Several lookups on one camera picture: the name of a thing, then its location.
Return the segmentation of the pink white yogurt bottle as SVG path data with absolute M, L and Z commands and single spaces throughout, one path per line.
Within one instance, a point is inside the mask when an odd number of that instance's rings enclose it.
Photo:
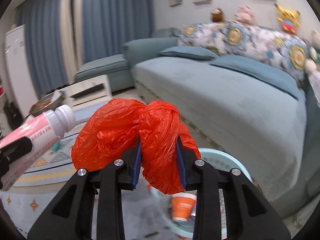
M 33 148 L 30 153 L 23 157 L 21 176 L 54 144 L 59 142 L 65 136 L 65 133 L 70 132 L 75 126 L 76 119 L 71 107 L 62 105 L 54 111 L 48 110 L 40 114 L 15 129 L 1 140 L 1 148 L 21 137 L 28 137 L 31 140 Z

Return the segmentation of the brown monkey plush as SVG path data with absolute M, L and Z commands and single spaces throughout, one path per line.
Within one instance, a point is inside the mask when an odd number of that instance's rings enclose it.
M 214 8 L 210 14 L 211 14 L 212 22 L 223 22 L 224 21 L 224 13 L 221 8 Z

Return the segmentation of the blue cushion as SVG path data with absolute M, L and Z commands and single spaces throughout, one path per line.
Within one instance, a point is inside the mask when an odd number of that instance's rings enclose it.
M 173 46 L 159 52 L 161 56 L 182 57 L 193 60 L 212 60 L 219 57 L 211 50 L 202 47 Z
M 209 64 L 248 75 L 289 94 L 296 100 L 300 96 L 300 90 L 295 79 L 284 71 L 268 64 L 239 55 L 223 55 L 210 60 Z

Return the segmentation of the pink pig plush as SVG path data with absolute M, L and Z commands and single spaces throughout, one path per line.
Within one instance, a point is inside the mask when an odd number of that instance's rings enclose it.
M 238 22 L 242 22 L 245 24 L 253 24 L 254 15 L 249 6 L 242 5 L 239 7 L 238 12 L 235 14 L 235 19 Z

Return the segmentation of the orange paper cup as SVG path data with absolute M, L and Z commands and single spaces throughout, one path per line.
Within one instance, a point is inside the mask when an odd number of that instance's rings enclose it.
M 197 197 L 191 193 L 173 194 L 171 198 L 172 220 L 174 222 L 186 222 L 193 211 L 196 200 Z

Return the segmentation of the light blue trash basket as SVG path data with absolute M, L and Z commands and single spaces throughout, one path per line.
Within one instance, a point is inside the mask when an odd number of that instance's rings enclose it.
M 234 192 L 234 185 L 231 180 L 231 171 L 239 170 L 246 180 L 252 182 L 252 178 L 244 165 L 233 156 L 212 148 L 200 148 L 201 161 L 203 166 L 192 163 L 189 167 L 190 175 L 186 179 L 188 182 L 186 193 L 194 194 L 197 197 L 196 204 L 186 222 L 174 222 L 172 220 L 172 195 L 163 194 L 154 187 L 151 194 L 158 206 L 165 225 L 175 235 L 183 239 L 192 239 L 196 221 L 201 225 L 210 225 L 209 221 L 215 218 L 214 225 L 221 229 L 218 239 L 227 237 L 227 213 L 223 193 Z

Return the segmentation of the red plastic bag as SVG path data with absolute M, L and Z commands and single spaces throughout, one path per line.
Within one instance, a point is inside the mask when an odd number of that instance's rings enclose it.
M 178 109 L 165 101 L 145 105 L 135 99 L 112 99 L 86 122 L 71 151 L 74 167 L 104 168 L 141 143 L 143 176 L 163 194 L 184 191 L 178 173 L 176 143 L 201 154 Z

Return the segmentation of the teal sofa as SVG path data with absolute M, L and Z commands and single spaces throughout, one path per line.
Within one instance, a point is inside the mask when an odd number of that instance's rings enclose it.
M 319 107 L 310 88 L 281 91 L 208 61 L 161 56 L 177 38 L 123 45 L 139 96 L 175 105 L 200 147 L 244 164 L 281 217 L 319 196 Z

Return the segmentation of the dark oval tray bowl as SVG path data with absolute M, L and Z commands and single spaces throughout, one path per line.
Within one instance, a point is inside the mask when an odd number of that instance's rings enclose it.
M 62 105 L 65 98 L 66 96 L 64 92 L 56 90 L 33 104 L 29 110 L 29 114 L 33 117 L 37 117 L 48 110 L 54 111 L 57 107 Z

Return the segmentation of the floral long pillow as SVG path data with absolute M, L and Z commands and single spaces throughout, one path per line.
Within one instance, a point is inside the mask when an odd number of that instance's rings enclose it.
M 300 37 L 237 21 L 183 25 L 179 46 L 202 47 L 217 55 L 240 55 L 279 68 L 301 86 L 308 45 Z

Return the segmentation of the white teddy bear green shirt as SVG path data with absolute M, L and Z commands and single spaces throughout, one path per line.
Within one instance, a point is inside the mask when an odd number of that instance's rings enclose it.
M 308 76 L 319 71 L 319 32 L 311 31 L 311 45 L 309 46 L 309 58 L 306 60 L 305 71 Z

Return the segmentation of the teal ottoman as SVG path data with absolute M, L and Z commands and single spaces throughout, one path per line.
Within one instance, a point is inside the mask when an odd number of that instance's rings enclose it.
M 134 87 L 131 68 L 123 54 L 87 62 L 76 73 L 75 82 L 101 75 L 107 75 L 112 93 Z

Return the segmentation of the yellow pikachu plush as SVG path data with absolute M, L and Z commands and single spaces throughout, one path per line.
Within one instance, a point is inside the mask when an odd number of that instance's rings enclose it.
M 274 5 L 279 12 L 277 20 L 279 21 L 282 30 L 288 34 L 296 35 L 297 28 L 299 27 L 300 12 L 297 10 L 284 9 L 277 3 Z

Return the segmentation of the blue curtain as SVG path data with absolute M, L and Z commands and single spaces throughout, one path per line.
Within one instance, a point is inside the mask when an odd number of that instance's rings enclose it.
M 39 96 L 75 81 L 84 64 L 117 55 L 125 42 L 154 30 L 152 0 L 26 0 L 17 7 L 16 23 L 25 27 Z

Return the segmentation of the blue cushion left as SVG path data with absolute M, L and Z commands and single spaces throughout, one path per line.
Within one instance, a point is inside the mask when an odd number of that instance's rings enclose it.
M 219 57 L 211 50 L 202 47 L 173 46 L 159 52 L 161 56 L 182 57 L 193 60 L 212 60 Z

